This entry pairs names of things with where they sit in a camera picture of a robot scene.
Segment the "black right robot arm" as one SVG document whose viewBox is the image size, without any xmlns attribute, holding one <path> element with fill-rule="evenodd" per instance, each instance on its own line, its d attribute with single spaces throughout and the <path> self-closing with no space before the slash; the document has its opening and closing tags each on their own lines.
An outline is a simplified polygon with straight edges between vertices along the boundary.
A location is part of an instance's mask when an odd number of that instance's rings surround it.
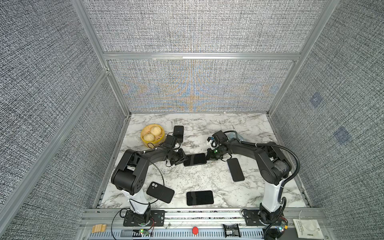
<svg viewBox="0 0 384 240">
<path fill-rule="evenodd" d="M 282 146 L 274 142 L 256 144 L 237 139 L 210 142 L 208 160 L 223 160 L 226 154 L 245 156 L 257 162 L 265 181 L 264 196 L 259 207 L 260 222 L 264 225 L 273 224 L 282 215 L 286 202 L 282 197 L 284 186 L 293 178 L 290 175 L 292 167 L 282 152 Z"/>
</svg>

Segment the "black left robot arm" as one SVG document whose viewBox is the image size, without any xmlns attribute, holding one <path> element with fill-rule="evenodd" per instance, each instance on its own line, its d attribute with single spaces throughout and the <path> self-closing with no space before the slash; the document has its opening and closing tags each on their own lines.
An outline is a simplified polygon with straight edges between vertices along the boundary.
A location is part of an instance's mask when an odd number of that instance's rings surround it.
<svg viewBox="0 0 384 240">
<path fill-rule="evenodd" d="M 187 159 L 183 149 L 156 147 L 147 151 L 127 150 L 111 176 L 111 183 L 129 201 L 130 210 L 146 217 L 150 214 L 150 202 L 142 190 L 150 165 L 170 161 L 171 166 L 179 165 Z"/>
</svg>

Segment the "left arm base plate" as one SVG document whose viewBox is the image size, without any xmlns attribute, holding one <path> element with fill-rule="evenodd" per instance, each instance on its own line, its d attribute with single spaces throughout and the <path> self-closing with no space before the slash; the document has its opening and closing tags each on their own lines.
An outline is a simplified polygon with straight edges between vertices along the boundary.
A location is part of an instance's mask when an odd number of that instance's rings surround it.
<svg viewBox="0 0 384 240">
<path fill-rule="evenodd" d="M 134 213 L 131 210 L 125 212 L 124 227 L 163 227 L 165 221 L 163 210 L 148 210 L 143 215 Z"/>
</svg>

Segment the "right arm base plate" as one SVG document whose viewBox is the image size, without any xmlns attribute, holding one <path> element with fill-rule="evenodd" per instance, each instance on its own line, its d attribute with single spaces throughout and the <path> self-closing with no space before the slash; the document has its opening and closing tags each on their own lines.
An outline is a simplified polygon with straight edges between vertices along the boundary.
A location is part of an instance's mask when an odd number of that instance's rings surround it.
<svg viewBox="0 0 384 240">
<path fill-rule="evenodd" d="M 247 226 L 264 226 L 267 227 L 272 223 L 273 226 L 287 225 L 288 219 L 281 213 L 281 209 L 277 209 L 275 212 L 269 213 L 268 211 L 262 210 L 260 213 L 259 209 L 250 210 L 242 209 L 241 215 L 243 216 Z"/>
</svg>

